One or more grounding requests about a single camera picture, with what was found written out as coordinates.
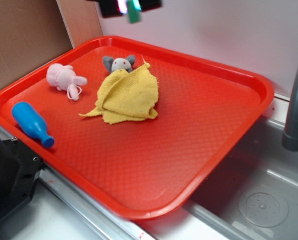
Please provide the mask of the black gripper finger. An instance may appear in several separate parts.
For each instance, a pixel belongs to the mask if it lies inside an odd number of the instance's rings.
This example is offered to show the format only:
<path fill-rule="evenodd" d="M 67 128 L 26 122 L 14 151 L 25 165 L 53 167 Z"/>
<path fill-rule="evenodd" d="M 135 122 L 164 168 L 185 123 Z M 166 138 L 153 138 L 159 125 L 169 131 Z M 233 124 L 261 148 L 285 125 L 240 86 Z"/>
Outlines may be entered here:
<path fill-rule="evenodd" d="M 161 0 L 139 0 L 141 11 L 146 12 L 149 10 L 157 9 L 162 6 Z"/>
<path fill-rule="evenodd" d="M 117 0 L 99 0 L 101 14 L 104 18 L 120 17 L 120 12 Z"/>

